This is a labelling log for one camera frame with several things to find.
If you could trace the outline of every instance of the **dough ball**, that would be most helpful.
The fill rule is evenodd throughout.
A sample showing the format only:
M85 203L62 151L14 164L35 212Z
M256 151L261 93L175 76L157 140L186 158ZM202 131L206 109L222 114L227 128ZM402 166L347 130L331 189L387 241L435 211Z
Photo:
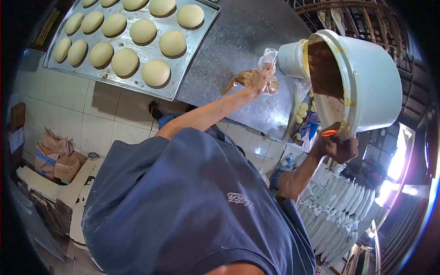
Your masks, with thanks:
M143 66L142 79L150 86L160 86L168 80L169 72L167 62L153 59Z
M300 110L307 110L307 109L308 109L308 104L305 102L301 103Z
M122 0L122 6L128 11L134 11L145 5L148 0Z
M113 5L116 1L118 0L99 0L99 2L101 3L101 6L103 7L108 7Z
M174 56L181 54L187 47L187 41L183 33L171 30L164 33L159 40L159 48L164 55Z
M156 35L157 29L153 21L141 19L130 27L130 36L136 43L146 43Z
M84 19L84 14L81 12L75 13L67 19L66 25L64 26L64 31L67 34L72 34L77 31L77 29L81 26L81 22Z
M53 54L54 60L58 63L63 61L66 58L71 45L72 45L72 41L70 40L70 38L65 37L61 39L61 41L55 47Z
M93 5L96 1L98 0L82 0L81 4L83 5L83 7L88 7L90 5Z
M300 109L298 111L298 116L305 118L307 116L307 110Z
M177 13L177 22L188 28L200 25L205 18L205 13L198 5L183 6Z
M103 34L113 36L122 31L127 24L127 19L122 13L115 13L104 20L102 27Z
M295 116L295 122L296 124L301 124L302 123L302 117L300 117L299 115Z
M109 61L113 54L113 46L108 42L99 42L90 51L90 63L100 67Z
M67 53L67 61L70 65L78 64L84 57L87 50L87 42L84 39L77 40L69 49Z
M117 51L111 60L111 68L120 77L131 74L138 66L139 58L136 52L130 48Z
M301 140L301 134L300 133L295 133L293 135L293 138L296 139L296 140Z
M81 23L81 30L84 33L94 31L104 20L104 14L100 11L92 11L84 17Z
M148 6L150 13L156 16L167 15L176 6L176 0L151 0Z

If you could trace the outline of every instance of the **foot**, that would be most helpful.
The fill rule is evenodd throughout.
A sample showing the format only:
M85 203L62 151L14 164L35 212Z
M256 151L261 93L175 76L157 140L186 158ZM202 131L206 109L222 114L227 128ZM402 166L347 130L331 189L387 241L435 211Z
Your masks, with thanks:
M157 121L164 116L164 114L159 110L158 104L154 101L151 101L148 105L148 112L150 112L151 116Z

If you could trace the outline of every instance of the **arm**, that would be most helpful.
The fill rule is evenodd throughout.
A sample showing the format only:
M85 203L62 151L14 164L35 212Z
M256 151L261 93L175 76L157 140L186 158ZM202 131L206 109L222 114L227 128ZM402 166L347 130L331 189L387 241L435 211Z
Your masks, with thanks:
M323 131L337 130L339 126L340 123L336 122ZM295 171L286 171L281 174L276 183L279 189L277 201L289 198L297 203L325 156L330 156L339 164L346 163L357 156L357 145L358 140L355 138L340 142L335 136L322 137L320 135L300 167Z
M182 128L192 127L205 131L235 110L256 100L267 86L267 74L271 66L265 67L261 73L254 73L249 86L244 90L228 95L205 106L199 107L168 122L155 136L171 139Z

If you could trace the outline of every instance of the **stainless steel table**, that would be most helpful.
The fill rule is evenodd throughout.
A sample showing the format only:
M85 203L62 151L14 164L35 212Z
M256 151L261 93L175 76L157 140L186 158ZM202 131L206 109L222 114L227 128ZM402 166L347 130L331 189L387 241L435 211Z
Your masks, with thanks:
M284 0L221 0L217 4L221 7L220 14L176 95L178 100L195 106L220 99L231 78L258 66L265 48L278 49L311 34ZM233 112L229 119L264 133L270 129L284 133L292 106L294 79L285 76L278 66L276 69L279 93L261 96Z

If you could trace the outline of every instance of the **blue t-shirt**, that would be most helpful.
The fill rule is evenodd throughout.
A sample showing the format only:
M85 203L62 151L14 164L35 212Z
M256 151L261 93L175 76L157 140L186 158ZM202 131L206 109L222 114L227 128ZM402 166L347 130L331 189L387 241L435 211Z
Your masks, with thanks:
M295 203L278 204L237 147L185 128L171 141L115 141L82 228L108 274L205 274L247 262L266 274L314 274Z

